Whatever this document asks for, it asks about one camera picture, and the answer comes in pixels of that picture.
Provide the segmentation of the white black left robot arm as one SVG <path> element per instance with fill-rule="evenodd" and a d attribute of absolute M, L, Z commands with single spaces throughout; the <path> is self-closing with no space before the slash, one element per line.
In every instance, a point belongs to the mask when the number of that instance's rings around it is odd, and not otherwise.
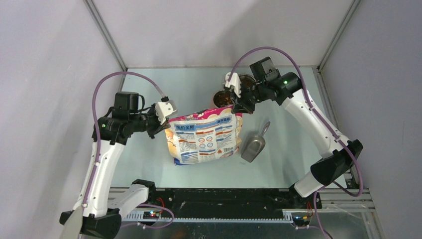
<path fill-rule="evenodd" d="M 144 102 L 138 93 L 118 92 L 107 114 L 95 120 L 92 155 L 80 195 L 73 209 L 60 216 L 62 239 L 76 239 L 79 235 L 113 239 L 123 218 L 133 209 L 140 204 L 148 208 L 156 204 L 157 193 L 142 181 L 133 182 L 123 194 L 108 200 L 115 168 L 128 139 L 136 132 L 154 138 L 168 128 L 169 116 L 177 111 L 167 96 L 139 109 L 139 103 Z"/>

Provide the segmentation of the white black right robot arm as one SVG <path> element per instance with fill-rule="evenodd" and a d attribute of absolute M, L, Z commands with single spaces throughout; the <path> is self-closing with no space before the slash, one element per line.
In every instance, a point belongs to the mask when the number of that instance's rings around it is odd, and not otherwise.
<path fill-rule="evenodd" d="M 235 72 L 225 76 L 225 86 L 232 90 L 232 112 L 252 114 L 257 103 L 275 101 L 299 122 L 321 156 L 289 189 L 291 205 L 302 208 L 309 202 L 309 195 L 330 185 L 353 166 L 363 145 L 359 140 L 350 140 L 343 135 L 327 119 L 297 74 L 281 75 L 270 57 L 253 63 L 250 69 L 255 79 L 251 87 L 242 86 Z"/>

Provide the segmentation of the metal food scoop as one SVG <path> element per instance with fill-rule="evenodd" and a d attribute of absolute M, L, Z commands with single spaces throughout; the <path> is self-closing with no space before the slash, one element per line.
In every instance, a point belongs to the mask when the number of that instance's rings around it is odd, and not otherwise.
<path fill-rule="evenodd" d="M 241 158 L 251 163 L 260 154 L 266 145 L 264 135 L 268 130 L 271 122 L 268 121 L 259 134 L 254 134 L 248 138 L 244 149 L 241 153 Z"/>

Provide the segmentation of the pet food bag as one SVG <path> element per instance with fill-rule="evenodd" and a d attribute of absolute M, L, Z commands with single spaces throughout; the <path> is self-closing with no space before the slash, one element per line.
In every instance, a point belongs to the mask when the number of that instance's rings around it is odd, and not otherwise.
<path fill-rule="evenodd" d="M 175 164 L 205 163 L 238 152 L 243 114 L 231 110 L 227 106 L 170 119 L 165 135 Z"/>

